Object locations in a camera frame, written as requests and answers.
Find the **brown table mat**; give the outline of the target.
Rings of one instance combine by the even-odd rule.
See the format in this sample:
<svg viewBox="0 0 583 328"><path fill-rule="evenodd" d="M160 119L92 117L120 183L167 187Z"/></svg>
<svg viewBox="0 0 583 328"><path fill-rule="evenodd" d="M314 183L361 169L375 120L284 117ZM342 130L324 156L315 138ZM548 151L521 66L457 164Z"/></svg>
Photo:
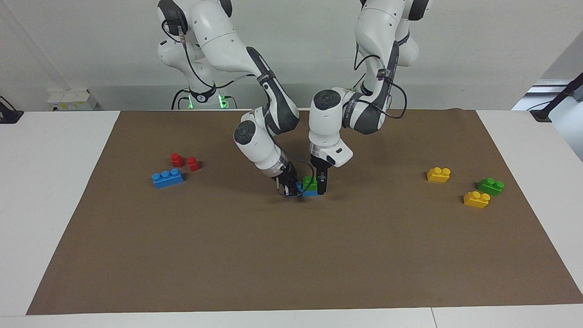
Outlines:
<svg viewBox="0 0 583 328"><path fill-rule="evenodd" d="M237 149L240 118L119 114L27 313L583 303L476 112L414 110L370 136L344 131L354 157L325 195L299 199ZM184 182L157 189L174 152ZM433 167L450 179L428 181ZM502 192L465 205L487 177Z"/></svg>

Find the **yellow two-stud toy brick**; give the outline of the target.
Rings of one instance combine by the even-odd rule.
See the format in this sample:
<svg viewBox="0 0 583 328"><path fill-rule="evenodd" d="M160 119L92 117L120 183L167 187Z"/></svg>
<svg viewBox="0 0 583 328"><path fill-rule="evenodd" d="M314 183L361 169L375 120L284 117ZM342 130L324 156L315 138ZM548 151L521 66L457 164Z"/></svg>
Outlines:
<svg viewBox="0 0 583 328"><path fill-rule="evenodd" d="M450 179L451 170L449 168L433 167L427 174L427 180L438 183L445 183Z"/></svg>
<svg viewBox="0 0 583 328"><path fill-rule="evenodd" d="M479 191L471 191L464 195L463 202L465 205L475 208L485 208L489 205L491 195Z"/></svg>

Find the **white box with yellow label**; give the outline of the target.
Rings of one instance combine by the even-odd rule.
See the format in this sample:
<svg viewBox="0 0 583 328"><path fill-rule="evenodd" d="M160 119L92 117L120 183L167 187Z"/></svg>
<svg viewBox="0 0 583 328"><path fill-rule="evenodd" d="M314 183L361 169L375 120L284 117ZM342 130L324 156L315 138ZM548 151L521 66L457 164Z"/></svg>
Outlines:
<svg viewBox="0 0 583 328"><path fill-rule="evenodd" d="M52 111L94 111L100 108L89 89L48 91L47 104Z"/></svg>

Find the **black clamp base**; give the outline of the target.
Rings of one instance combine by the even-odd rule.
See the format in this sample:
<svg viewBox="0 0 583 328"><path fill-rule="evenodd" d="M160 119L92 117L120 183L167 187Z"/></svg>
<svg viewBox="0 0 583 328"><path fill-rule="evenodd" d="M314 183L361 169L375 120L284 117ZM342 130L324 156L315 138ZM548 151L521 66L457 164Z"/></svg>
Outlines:
<svg viewBox="0 0 583 328"><path fill-rule="evenodd" d="M16 124L24 112L17 110L4 96L0 95L0 124Z"/></svg>

